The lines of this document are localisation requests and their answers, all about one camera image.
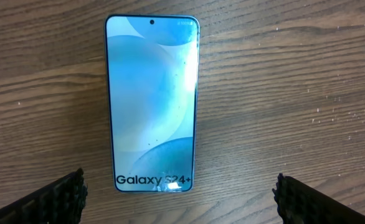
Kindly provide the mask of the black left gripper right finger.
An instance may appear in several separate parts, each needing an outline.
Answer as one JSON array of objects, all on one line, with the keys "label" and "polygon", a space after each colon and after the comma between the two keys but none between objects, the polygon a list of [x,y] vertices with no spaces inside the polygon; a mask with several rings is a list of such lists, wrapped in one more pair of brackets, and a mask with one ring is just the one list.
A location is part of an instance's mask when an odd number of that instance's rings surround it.
[{"label": "black left gripper right finger", "polygon": [[282,173],[272,192],[283,224],[365,224],[365,215]]}]

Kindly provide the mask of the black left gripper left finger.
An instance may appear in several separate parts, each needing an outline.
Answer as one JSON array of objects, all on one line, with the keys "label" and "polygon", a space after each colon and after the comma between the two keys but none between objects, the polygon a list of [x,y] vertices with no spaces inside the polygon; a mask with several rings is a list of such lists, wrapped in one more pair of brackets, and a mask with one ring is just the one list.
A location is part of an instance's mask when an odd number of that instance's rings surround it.
[{"label": "black left gripper left finger", "polygon": [[79,168],[0,209],[0,224],[78,224],[88,187]]}]

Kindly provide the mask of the blue Galaxy smartphone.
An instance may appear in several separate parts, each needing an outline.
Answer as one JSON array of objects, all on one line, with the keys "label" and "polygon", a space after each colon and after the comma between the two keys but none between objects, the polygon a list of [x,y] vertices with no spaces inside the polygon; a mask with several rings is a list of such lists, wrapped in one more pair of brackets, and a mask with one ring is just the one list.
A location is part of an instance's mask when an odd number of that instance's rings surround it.
[{"label": "blue Galaxy smartphone", "polygon": [[113,182],[122,192],[194,183],[200,25],[192,16],[105,21]]}]

